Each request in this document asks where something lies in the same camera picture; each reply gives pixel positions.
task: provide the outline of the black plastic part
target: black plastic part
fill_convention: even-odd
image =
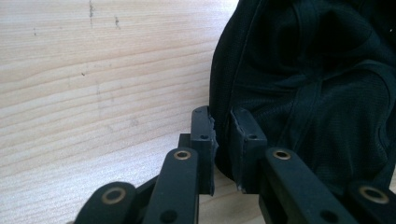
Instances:
[[[177,147],[191,147],[191,135],[189,133],[181,133]]]
[[[262,174],[263,182],[267,182],[264,187],[275,194],[268,195],[268,189],[261,192],[260,206],[266,223],[357,223],[293,151],[267,149]],[[278,215],[273,214],[271,204],[274,198],[278,199],[275,207],[281,206],[280,214],[285,213],[287,218],[275,218]]]
[[[346,206],[360,223],[396,223],[396,195],[373,183],[349,184]]]
[[[99,188],[84,204],[75,224],[135,223],[138,209],[133,207],[136,189],[133,185],[114,182]]]
[[[135,223],[141,223],[145,217],[147,207],[149,206],[149,199],[151,198],[152,191],[154,191],[157,178],[158,176],[155,176],[136,189],[137,194],[133,207],[138,210],[138,216]]]
[[[267,138],[253,116],[244,108],[231,112],[229,155],[233,180],[244,193],[259,193],[259,160],[264,157]]]
[[[197,152],[187,147],[171,150],[163,162],[143,223],[197,223],[197,171]]]
[[[200,194],[214,193],[213,169],[217,147],[214,120],[209,116],[208,106],[194,109],[191,115],[191,148],[199,155]]]

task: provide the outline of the wood grain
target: wood grain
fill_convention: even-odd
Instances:
[[[237,1],[2,1],[0,223],[66,223],[106,183],[141,185],[208,104]],[[216,172],[201,223],[263,223]]]

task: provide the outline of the metal grommet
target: metal grommet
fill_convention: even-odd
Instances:
[[[361,186],[359,193],[373,203],[389,203],[389,197],[379,189],[370,186]]]
[[[102,195],[102,203],[105,204],[114,204],[114,203],[119,203],[122,201],[122,199],[125,198],[126,191],[125,189],[115,187],[108,189],[103,195]]]
[[[291,158],[291,155],[289,154],[289,152],[287,152],[285,150],[282,150],[282,149],[275,150],[273,152],[273,156],[275,158],[278,158],[278,159],[282,160],[282,161],[286,161],[286,160],[289,160]]]
[[[174,157],[177,160],[184,161],[184,160],[188,160],[191,157],[191,153],[186,150],[180,150],[175,152]]]

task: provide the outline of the screw hole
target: screw hole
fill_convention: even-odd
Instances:
[[[102,195],[102,203],[105,204],[119,203],[120,201],[122,201],[122,199],[125,198],[125,195],[126,195],[125,189],[119,187],[108,189]]]
[[[338,216],[329,210],[323,210],[320,212],[320,216],[323,218],[323,220],[329,222],[329,223],[337,223],[338,222]]]
[[[291,155],[288,152],[281,149],[274,151],[273,156],[283,161],[289,160],[291,158]]]
[[[191,157],[191,153],[189,151],[177,151],[174,154],[175,159],[180,160],[180,161],[184,161],[187,160],[189,157]]]
[[[174,210],[167,210],[161,214],[160,220],[162,223],[172,223],[177,219],[177,212]]]
[[[370,186],[361,186],[359,193],[367,200],[373,203],[388,203],[388,196],[379,189]]]

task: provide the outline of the black backpack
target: black backpack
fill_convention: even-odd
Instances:
[[[233,179],[230,111],[250,111],[269,147],[295,151],[334,193],[388,187],[396,161],[392,0],[240,0],[216,48],[216,164]]]

